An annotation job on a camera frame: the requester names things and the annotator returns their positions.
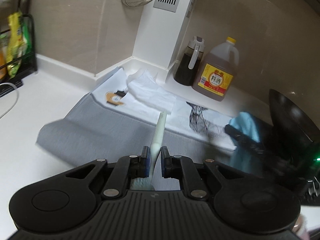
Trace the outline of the blue wrapper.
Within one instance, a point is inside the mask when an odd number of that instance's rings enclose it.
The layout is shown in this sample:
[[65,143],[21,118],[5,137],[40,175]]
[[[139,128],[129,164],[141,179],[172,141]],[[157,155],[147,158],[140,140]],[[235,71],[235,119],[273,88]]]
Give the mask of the blue wrapper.
[[242,172],[261,175],[260,135],[251,114],[240,112],[225,126],[225,132],[231,137],[236,149],[231,156],[230,166]]

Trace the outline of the black wok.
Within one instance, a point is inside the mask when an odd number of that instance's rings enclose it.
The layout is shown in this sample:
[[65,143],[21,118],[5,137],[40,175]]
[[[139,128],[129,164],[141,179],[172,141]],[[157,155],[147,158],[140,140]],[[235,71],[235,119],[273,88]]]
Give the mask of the black wok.
[[293,101],[275,89],[268,94],[269,109],[290,166],[300,177],[319,177],[319,128]]

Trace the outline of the grey dish mat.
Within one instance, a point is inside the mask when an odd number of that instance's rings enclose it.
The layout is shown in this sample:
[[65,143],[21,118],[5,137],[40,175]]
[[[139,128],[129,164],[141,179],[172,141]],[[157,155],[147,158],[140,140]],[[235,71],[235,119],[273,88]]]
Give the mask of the grey dish mat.
[[[139,155],[150,146],[154,132],[154,124],[104,107],[86,94],[63,119],[44,125],[36,143],[73,166],[99,158],[114,163],[125,155]],[[188,156],[196,163],[213,157],[227,162],[235,150],[229,136],[196,139],[169,128],[163,145],[171,154]]]

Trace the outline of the black gas stove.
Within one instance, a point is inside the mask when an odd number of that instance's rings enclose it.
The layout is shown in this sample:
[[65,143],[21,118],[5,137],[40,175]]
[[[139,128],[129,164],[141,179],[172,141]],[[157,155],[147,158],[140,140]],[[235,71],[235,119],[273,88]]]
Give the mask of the black gas stove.
[[320,206],[319,179],[317,176],[314,176],[312,180],[308,180],[308,187],[299,200],[300,204],[304,206]]

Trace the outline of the white paper towel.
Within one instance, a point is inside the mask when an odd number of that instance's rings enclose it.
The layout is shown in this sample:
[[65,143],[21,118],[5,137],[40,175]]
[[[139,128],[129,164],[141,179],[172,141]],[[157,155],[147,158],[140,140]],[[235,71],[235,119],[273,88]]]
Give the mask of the white paper towel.
[[127,91],[140,103],[161,112],[171,114],[176,96],[156,83],[148,70],[139,69],[127,78]]

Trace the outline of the cooking wine jug yellow label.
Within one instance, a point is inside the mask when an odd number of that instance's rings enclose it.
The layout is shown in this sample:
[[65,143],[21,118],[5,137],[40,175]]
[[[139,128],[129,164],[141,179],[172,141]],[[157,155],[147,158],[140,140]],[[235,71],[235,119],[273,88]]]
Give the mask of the cooking wine jug yellow label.
[[236,75],[239,51],[236,40],[228,37],[203,58],[192,89],[216,101],[222,101]]

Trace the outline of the dark soy sauce dispenser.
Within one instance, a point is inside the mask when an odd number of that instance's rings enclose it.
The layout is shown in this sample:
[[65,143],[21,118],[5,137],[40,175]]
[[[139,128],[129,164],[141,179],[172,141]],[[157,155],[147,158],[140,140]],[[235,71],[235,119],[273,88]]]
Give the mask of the dark soy sauce dispenser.
[[200,66],[205,49],[204,39],[194,36],[184,51],[178,69],[174,74],[174,80],[181,85],[191,86]]

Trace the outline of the yellow green snack bag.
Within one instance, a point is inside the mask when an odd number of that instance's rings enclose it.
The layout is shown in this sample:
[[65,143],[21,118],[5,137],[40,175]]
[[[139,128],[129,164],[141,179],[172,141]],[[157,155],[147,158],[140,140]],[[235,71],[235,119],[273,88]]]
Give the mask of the yellow green snack bag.
[[21,64],[22,57],[31,52],[32,45],[27,22],[21,11],[8,16],[10,38],[7,46],[7,71],[10,78],[16,76]]

